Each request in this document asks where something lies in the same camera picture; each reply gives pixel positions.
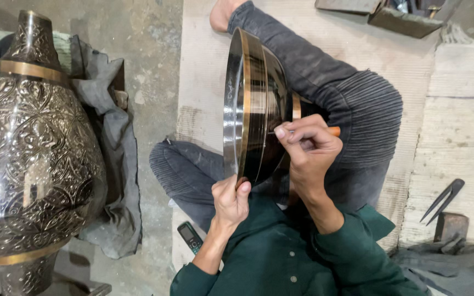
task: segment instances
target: black phone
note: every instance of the black phone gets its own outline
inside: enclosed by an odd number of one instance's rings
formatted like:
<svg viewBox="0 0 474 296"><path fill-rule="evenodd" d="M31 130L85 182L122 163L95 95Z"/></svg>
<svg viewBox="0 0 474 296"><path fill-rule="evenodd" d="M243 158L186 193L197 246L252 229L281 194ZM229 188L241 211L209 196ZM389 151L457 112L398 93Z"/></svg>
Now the black phone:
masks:
<svg viewBox="0 0 474 296"><path fill-rule="evenodd" d="M193 226L189 222L182 223L177 230L180 233L180 236L186 244L190 247L191 251L196 255L199 252L202 246L202 239L197 234L197 232L193 229Z"/></svg>

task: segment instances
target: bare foot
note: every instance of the bare foot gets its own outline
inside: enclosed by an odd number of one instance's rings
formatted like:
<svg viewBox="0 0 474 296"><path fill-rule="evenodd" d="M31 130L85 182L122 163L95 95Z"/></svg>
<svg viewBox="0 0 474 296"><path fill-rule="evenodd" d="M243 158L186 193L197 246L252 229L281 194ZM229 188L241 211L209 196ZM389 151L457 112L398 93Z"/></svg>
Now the bare foot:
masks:
<svg viewBox="0 0 474 296"><path fill-rule="evenodd" d="M219 32L226 32L230 16L234 10L247 0L217 0L210 14L211 27Z"/></svg>

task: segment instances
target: leg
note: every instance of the leg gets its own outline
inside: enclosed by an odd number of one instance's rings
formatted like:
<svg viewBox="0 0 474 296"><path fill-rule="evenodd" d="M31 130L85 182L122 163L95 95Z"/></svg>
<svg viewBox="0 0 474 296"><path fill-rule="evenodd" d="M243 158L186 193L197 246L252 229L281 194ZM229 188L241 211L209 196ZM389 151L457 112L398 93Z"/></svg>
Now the leg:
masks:
<svg viewBox="0 0 474 296"><path fill-rule="evenodd" d="M329 196L353 210L376 205L398 138L398 91L378 74L327 55L251 1L229 5L239 2L218 1L210 19L214 29L223 28L225 20L228 32L241 27L259 37L283 64L291 88L330 113L329 126L341 128L343 150L325 177Z"/></svg>
<svg viewBox="0 0 474 296"><path fill-rule="evenodd" d="M168 196L207 232L215 215L211 186L224 174L222 156L192 143L164 141L153 148L149 163Z"/></svg>

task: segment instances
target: person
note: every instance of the person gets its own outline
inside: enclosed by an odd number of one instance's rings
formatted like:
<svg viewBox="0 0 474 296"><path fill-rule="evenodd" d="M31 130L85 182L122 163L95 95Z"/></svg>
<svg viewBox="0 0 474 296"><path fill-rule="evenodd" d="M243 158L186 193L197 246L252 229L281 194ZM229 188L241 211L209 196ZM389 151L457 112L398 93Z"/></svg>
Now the person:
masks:
<svg viewBox="0 0 474 296"><path fill-rule="evenodd" d="M287 208L286 198L262 184L252 189L244 182L236 190L236 175L223 180L218 154L180 141L155 146L149 158L155 176L207 232L170 295L422 295L376 243L394 228L374 206L398 138L396 89L312 46L251 1L218 0L210 23L220 32L241 27L259 37L292 89L330 115L327 122L312 115L274 130L291 157L291 182L276 192L293 189L300 198ZM340 137L328 126L338 126Z"/></svg>

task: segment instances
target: tongs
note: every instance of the tongs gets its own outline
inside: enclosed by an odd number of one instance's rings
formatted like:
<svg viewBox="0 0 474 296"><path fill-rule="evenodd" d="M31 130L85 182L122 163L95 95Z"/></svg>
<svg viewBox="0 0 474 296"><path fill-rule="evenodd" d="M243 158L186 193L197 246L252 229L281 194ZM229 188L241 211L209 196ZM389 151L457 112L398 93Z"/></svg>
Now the tongs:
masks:
<svg viewBox="0 0 474 296"><path fill-rule="evenodd" d="M444 203L434 213L433 217L431 217L431 220L429 220L429 222L426 224L426 226L429 225L429 223L431 223L436 217L438 217L438 215L442 211L445 210L445 208L455 198L455 196L460 191L460 189L462 189L462 187L464 187L464 184L465 184L465 182L462 179L455 179L453 182L451 182L451 184L449 186L447 186L447 188L442 193L440 193L440 195L434 200L433 204L429 207L427 212L425 212L425 214L422 217L422 219L420 220L420 222L422 222L422 220L425 219L425 217L427 217L427 215L429 215L429 213L432 210L435 209L435 207L444 199L444 197L447 194L449 194L449 197L447 197L447 199L444 201Z"/></svg>

